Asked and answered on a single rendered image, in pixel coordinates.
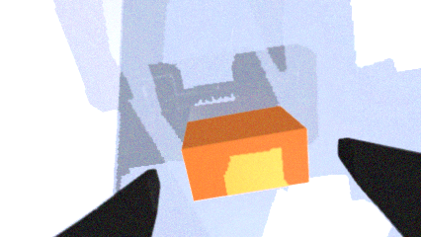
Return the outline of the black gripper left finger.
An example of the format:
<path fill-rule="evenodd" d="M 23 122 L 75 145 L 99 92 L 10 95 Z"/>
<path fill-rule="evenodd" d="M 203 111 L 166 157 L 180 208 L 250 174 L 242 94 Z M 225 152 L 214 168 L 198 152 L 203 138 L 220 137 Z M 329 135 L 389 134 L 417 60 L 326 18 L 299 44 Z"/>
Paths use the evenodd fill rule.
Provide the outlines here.
<path fill-rule="evenodd" d="M 148 169 L 53 237 L 152 237 L 160 189 L 157 170 Z"/>

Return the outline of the orange block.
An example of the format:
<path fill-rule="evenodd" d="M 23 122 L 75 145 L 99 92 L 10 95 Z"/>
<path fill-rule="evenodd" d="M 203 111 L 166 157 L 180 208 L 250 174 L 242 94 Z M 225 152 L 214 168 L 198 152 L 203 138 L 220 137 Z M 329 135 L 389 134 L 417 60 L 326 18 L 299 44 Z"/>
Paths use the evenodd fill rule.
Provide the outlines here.
<path fill-rule="evenodd" d="M 194 200 L 309 183 L 306 128 L 281 106 L 188 121 L 182 154 Z"/>

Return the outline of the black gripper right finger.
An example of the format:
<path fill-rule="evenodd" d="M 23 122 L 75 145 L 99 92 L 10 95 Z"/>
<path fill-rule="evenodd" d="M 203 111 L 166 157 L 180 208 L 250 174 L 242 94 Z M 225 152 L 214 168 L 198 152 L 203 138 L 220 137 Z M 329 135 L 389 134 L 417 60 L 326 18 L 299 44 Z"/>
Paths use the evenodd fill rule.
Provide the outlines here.
<path fill-rule="evenodd" d="M 337 155 L 401 237 L 421 237 L 421 152 L 342 137 Z"/>

